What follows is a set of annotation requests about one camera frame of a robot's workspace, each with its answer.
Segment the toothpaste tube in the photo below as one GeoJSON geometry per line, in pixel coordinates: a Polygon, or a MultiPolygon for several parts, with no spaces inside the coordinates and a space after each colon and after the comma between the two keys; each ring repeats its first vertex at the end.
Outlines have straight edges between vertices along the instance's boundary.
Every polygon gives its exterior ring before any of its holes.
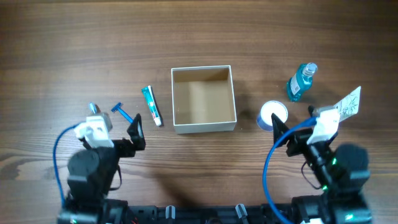
{"type": "Polygon", "coordinates": [[[160,116],[159,116],[159,112],[156,108],[156,104],[155,104],[155,99],[154,99],[154,93],[152,91],[152,87],[149,85],[145,88],[143,88],[142,93],[144,94],[145,100],[148,104],[150,113],[152,115],[152,118],[155,121],[156,126],[160,126],[162,125],[162,121],[160,120],[160,116]]]}

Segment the open box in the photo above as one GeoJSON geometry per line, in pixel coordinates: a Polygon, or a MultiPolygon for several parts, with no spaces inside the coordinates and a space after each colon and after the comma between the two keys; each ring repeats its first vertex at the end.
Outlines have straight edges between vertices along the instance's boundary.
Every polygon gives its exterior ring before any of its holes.
{"type": "Polygon", "coordinates": [[[172,94],[176,133],[233,131],[236,110],[230,65],[172,68],[172,94]]]}

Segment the white clip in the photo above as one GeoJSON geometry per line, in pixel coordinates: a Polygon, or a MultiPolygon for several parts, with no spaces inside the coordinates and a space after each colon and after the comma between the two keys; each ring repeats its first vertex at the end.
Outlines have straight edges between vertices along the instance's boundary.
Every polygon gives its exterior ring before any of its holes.
{"type": "Polygon", "coordinates": [[[76,137],[84,138],[92,147],[114,147],[109,138],[109,132],[112,129],[112,123],[107,113],[97,113],[88,116],[86,122],[79,124],[75,128],[76,137]]]}
{"type": "Polygon", "coordinates": [[[340,114],[337,109],[321,111],[307,144],[329,140],[337,132],[339,120],[340,114]]]}

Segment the white label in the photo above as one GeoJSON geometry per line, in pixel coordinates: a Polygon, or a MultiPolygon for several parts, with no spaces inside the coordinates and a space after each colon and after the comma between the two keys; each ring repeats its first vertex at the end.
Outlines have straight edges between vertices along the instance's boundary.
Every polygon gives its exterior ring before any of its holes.
{"type": "Polygon", "coordinates": [[[360,96],[361,87],[359,86],[335,105],[340,114],[340,122],[358,113],[360,96]]]}
{"type": "Polygon", "coordinates": [[[293,76],[292,81],[290,82],[290,88],[293,95],[296,95],[296,93],[300,90],[299,84],[297,83],[296,75],[293,76]]]}

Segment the wood grain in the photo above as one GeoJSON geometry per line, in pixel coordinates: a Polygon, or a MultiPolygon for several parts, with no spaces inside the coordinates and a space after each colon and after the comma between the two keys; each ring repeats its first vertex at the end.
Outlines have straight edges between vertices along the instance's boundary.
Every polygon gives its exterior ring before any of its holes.
{"type": "MultiPolygon", "coordinates": [[[[119,101],[140,113],[145,151],[123,159],[123,186],[109,195],[131,205],[257,205],[272,133],[255,117],[268,100],[307,118],[362,86],[359,115],[344,121],[335,148],[368,149],[364,188],[375,223],[398,218],[398,4],[387,1],[4,1],[0,5],[0,223],[53,223],[60,208],[53,174],[57,135],[119,101]],[[319,71],[302,102],[286,81],[298,65],[319,71]],[[231,65],[238,123],[232,133],[174,133],[170,69],[231,65]],[[157,128],[141,88],[152,85],[165,126],[157,128]]],[[[110,114],[114,139],[128,123],[110,114]]],[[[68,133],[58,149],[67,189],[68,158],[82,149],[68,133]]],[[[320,194],[304,181],[301,156],[277,150],[269,168],[276,202],[320,194]]]]}

